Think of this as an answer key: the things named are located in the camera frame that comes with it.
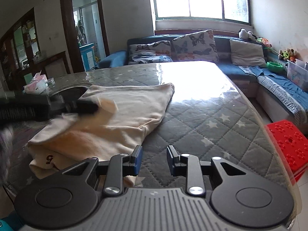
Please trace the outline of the dark wooden door frame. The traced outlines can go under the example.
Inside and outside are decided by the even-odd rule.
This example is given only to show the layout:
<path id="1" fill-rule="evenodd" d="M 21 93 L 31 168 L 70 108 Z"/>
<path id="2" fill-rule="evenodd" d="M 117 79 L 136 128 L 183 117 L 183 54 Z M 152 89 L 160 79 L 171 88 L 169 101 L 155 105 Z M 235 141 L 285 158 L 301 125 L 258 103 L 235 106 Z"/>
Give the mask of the dark wooden door frame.
<path id="1" fill-rule="evenodd" d="M 79 47 L 94 43 L 95 68 L 108 68 L 109 46 L 101 0 L 60 0 L 64 34 L 73 72 L 85 71 Z"/>

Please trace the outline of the pink tissue box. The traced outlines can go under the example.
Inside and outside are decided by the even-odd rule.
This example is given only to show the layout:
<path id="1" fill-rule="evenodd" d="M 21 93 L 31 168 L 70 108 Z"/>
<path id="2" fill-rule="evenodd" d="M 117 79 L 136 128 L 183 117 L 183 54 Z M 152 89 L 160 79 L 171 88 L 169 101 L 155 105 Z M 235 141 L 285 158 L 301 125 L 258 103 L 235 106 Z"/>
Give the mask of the pink tissue box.
<path id="1" fill-rule="evenodd" d="M 30 83 L 24 86 L 26 94 L 39 95 L 47 88 L 47 77 L 45 74 L 36 73 Z"/>

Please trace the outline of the round black induction cooktop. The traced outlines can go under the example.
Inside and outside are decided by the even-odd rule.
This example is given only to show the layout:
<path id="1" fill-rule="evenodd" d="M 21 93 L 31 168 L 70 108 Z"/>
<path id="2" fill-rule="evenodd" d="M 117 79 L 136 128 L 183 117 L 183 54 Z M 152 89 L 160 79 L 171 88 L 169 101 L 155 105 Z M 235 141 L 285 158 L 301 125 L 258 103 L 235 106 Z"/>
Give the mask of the round black induction cooktop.
<path id="1" fill-rule="evenodd" d="M 87 90 L 88 87 L 84 85 L 70 86 L 68 88 L 63 88 L 57 92 L 52 93 L 50 97 L 57 99 L 61 96 L 65 101 L 75 101 L 79 99 Z"/>

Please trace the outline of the red plastic stool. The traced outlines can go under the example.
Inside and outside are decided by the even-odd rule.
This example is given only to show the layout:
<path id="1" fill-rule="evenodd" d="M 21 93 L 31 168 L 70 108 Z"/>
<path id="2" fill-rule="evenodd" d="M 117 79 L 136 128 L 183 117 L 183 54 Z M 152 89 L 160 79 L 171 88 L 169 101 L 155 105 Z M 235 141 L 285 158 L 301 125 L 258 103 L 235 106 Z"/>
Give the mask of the red plastic stool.
<path id="1" fill-rule="evenodd" d="M 285 119 L 267 124 L 266 130 L 291 178 L 298 182 L 307 170 L 307 138 Z"/>

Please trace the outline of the large green-framed window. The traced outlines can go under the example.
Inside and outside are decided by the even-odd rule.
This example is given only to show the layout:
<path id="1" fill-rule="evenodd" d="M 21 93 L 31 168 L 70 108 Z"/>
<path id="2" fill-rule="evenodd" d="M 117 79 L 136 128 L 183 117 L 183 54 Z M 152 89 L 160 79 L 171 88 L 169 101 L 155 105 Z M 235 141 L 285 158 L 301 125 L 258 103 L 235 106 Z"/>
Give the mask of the large green-framed window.
<path id="1" fill-rule="evenodd" d="M 250 24 L 249 0 L 153 0 L 157 20 L 206 19 Z"/>

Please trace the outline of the plain beige cushion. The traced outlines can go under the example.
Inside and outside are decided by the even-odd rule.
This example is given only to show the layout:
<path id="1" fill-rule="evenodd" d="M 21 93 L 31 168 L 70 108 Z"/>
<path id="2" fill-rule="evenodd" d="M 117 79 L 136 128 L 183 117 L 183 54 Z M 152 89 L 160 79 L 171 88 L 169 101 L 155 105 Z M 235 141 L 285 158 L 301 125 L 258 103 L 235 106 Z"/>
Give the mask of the plain beige cushion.
<path id="1" fill-rule="evenodd" d="M 231 60 L 237 66 L 265 67 L 263 47 L 260 44 L 230 40 Z"/>

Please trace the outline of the dark wooden display cabinet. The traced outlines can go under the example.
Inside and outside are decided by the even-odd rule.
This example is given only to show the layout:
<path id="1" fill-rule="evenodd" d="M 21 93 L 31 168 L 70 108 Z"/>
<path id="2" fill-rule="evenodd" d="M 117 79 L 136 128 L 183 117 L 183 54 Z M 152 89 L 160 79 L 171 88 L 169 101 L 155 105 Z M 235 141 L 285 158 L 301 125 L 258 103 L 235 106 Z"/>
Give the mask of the dark wooden display cabinet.
<path id="1" fill-rule="evenodd" d="M 22 72 L 34 66 L 39 51 L 34 9 L 30 9 L 1 37 L 1 69 L 7 90 L 19 90 L 26 85 Z"/>

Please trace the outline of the upright butterfly print pillow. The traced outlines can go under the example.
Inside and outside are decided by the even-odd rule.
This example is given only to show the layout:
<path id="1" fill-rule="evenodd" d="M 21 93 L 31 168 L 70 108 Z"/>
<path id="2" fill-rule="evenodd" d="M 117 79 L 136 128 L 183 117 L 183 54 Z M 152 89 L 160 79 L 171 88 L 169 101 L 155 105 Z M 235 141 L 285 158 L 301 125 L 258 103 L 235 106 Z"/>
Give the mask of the upright butterfly print pillow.
<path id="1" fill-rule="evenodd" d="M 219 61 L 213 31 L 205 30 L 186 34 L 172 40 L 178 61 Z"/>

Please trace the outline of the flat butterfly print pillow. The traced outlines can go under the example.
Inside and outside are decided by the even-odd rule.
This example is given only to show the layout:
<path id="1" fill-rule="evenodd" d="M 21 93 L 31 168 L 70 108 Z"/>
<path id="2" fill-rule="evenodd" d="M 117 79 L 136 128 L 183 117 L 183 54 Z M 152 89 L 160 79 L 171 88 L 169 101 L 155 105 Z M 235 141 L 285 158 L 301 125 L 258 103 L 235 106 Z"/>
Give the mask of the flat butterfly print pillow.
<path id="1" fill-rule="evenodd" d="M 128 64 L 149 64 L 173 62 L 170 41 L 157 41 L 148 44 L 131 44 L 128 48 Z"/>

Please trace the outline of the colourful plush toys pile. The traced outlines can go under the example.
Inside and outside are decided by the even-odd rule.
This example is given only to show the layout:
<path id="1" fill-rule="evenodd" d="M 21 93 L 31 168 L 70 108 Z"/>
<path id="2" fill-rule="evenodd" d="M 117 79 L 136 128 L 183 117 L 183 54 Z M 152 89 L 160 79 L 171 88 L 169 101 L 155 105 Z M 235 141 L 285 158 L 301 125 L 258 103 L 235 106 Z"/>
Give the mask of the colourful plush toys pile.
<path id="1" fill-rule="evenodd" d="M 297 51 L 295 49 L 286 49 L 282 51 L 281 49 L 278 52 L 278 59 L 294 62 L 296 61 Z"/>

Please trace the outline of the beige cotton t-shirt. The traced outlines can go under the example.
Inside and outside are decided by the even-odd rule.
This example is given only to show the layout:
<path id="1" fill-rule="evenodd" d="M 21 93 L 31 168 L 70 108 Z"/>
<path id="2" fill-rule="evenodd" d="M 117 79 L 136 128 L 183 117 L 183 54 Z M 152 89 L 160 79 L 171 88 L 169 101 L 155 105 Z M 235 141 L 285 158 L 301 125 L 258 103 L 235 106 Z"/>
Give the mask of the beige cotton t-shirt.
<path id="1" fill-rule="evenodd" d="M 131 154 L 162 121 L 172 99 L 171 83 L 149 86 L 92 85 L 82 96 L 99 109 L 93 115 L 62 114 L 28 141 L 29 167 L 39 179 L 90 157 L 107 161 Z"/>

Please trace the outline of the clear plastic storage box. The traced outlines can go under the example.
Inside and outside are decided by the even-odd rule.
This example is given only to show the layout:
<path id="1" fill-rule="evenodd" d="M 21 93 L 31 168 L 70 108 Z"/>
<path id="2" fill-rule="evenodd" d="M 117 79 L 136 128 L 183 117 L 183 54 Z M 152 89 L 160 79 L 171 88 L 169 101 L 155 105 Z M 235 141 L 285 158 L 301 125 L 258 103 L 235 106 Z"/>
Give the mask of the clear plastic storage box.
<path id="1" fill-rule="evenodd" d="M 304 91 L 307 91 L 308 89 L 307 75 L 308 73 L 306 69 L 296 63 L 288 61 L 287 78 Z"/>

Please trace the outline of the panda plush toy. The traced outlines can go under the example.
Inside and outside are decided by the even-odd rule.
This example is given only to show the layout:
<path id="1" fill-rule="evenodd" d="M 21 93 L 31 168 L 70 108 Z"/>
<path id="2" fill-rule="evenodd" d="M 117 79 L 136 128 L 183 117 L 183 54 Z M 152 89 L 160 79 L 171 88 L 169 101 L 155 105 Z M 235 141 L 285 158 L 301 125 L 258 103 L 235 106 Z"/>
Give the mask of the panda plush toy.
<path id="1" fill-rule="evenodd" d="M 244 28 L 239 31 L 239 38 L 247 41 L 257 41 L 256 35 L 252 31 L 246 31 Z"/>

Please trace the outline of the green plastic bowl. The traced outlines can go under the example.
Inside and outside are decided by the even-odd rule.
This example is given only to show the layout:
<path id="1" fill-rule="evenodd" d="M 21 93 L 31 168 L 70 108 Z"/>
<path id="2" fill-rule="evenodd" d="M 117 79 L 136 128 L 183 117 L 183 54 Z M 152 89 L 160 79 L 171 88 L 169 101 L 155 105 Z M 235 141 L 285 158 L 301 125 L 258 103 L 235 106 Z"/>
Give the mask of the green plastic bowl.
<path id="1" fill-rule="evenodd" d="M 267 62 L 266 67 L 273 73 L 281 74 L 284 72 L 284 66 L 275 62 Z"/>

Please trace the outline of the light blue small cabinet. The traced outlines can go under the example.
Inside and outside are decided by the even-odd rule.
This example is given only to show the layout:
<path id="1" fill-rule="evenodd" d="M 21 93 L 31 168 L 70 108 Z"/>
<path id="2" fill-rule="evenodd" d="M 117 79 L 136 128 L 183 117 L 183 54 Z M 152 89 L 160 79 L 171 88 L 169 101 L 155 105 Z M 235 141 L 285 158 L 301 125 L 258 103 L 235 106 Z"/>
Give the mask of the light blue small cabinet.
<path id="1" fill-rule="evenodd" d="M 80 46 L 79 50 L 85 71 L 93 70 L 95 68 L 94 43 Z"/>

